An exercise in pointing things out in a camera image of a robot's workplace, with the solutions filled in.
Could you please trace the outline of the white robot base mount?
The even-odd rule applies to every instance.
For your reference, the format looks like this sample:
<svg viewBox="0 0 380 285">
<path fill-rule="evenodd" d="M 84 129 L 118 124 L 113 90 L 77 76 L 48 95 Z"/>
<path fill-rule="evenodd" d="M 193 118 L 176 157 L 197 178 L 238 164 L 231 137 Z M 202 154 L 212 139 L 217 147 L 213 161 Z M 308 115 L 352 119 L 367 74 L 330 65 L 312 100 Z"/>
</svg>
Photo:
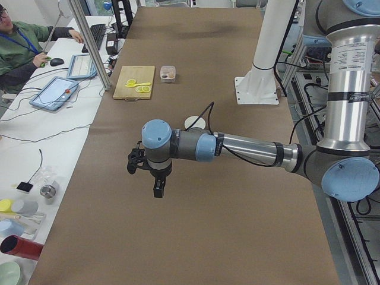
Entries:
<svg viewBox="0 0 380 285">
<path fill-rule="evenodd" d="M 267 2 L 252 68 L 244 77 L 235 78 L 236 100 L 239 105 L 279 104 L 274 67 L 295 7 L 296 1 Z"/>
</svg>

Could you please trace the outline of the person's hand at keyboard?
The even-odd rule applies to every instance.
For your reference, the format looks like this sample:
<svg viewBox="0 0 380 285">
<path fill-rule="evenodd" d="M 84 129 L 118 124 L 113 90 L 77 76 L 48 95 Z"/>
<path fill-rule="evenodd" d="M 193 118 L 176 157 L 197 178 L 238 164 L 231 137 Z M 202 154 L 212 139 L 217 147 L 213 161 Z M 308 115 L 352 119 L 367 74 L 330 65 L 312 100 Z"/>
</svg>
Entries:
<svg viewBox="0 0 380 285">
<path fill-rule="evenodd" d="M 83 44 L 84 43 L 84 39 L 81 35 L 81 33 L 79 31 L 76 31 L 74 29 L 70 29 L 69 30 L 69 34 L 71 35 L 71 37 L 78 43 L 81 43 Z"/>
</svg>

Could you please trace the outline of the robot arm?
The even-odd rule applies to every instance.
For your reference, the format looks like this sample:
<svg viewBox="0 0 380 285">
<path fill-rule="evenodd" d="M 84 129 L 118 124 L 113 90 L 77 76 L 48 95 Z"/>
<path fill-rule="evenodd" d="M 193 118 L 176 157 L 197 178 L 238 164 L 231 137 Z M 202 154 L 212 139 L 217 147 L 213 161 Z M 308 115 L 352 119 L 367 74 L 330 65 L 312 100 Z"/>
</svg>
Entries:
<svg viewBox="0 0 380 285">
<path fill-rule="evenodd" d="M 141 8 L 135 28 L 146 60 L 173 64 L 175 83 L 156 83 L 153 99 L 137 109 L 139 125 L 162 119 L 173 128 L 215 102 L 212 127 L 270 143 L 285 142 L 293 125 L 286 99 L 275 105 L 242 104 L 233 77 L 248 69 L 251 52 L 262 50 L 256 64 L 273 60 L 289 15 L 281 6 L 273 16 L 252 8 Z"/>
</svg>

